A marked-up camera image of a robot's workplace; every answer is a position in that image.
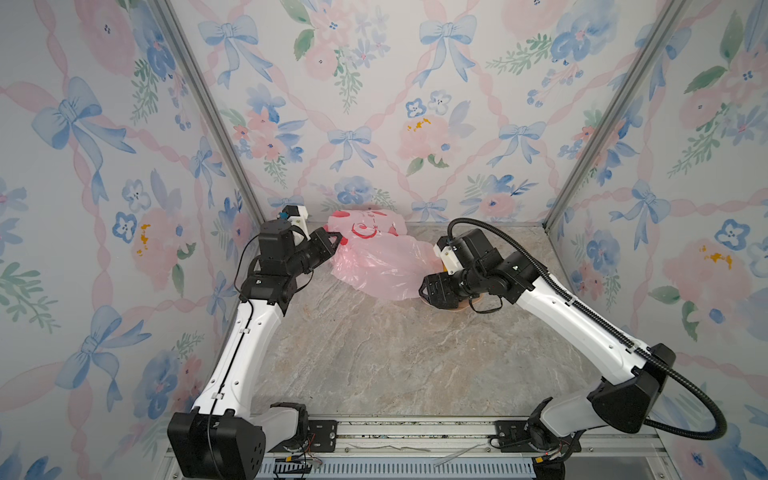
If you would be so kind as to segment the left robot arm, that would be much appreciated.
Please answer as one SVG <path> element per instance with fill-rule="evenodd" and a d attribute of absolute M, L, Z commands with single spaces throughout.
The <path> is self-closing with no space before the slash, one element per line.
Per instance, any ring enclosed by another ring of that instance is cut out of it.
<path fill-rule="evenodd" d="M 251 399 L 268 346 L 300 290 L 299 277 L 329 261 L 343 236 L 279 218 L 264 223 L 256 239 L 258 252 L 212 376 L 191 409 L 175 413 L 167 428 L 186 478 L 253 479 L 272 450 L 303 451 L 310 442 L 305 405 L 278 402 L 253 416 Z"/>

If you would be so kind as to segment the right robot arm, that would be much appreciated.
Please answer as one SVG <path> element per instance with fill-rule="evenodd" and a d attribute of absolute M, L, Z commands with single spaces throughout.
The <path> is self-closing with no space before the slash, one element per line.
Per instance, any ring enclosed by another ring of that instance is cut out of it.
<path fill-rule="evenodd" d="M 588 430 L 641 431 L 667 378 L 654 363 L 672 365 L 675 359 L 668 348 L 623 334 L 581 304 L 535 257 L 519 249 L 502 256 L 479 228 L 440 237 L 435 253 L 444 270 L 425 276 L 419 290 L 429 305 L 455 310 L 483 295 L 496 297 L 544 321 L 600 373 L 591 387 L 542 400 L 511 445 L 523 444 L 550 459 L 552 451 Z"/>

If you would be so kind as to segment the pink plastic bag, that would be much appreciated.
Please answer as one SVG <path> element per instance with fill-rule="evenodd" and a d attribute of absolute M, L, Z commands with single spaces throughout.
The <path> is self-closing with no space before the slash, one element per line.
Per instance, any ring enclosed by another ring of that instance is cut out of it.
<path fill-rule="evenodd" d="M 391 210 L 338 210 L 327 229 L 342 235 L 332 274 L 372 297 L 417 298 L 423 279 L 443 270 L 433 246 L 409 235 L 404 218 Z"/>

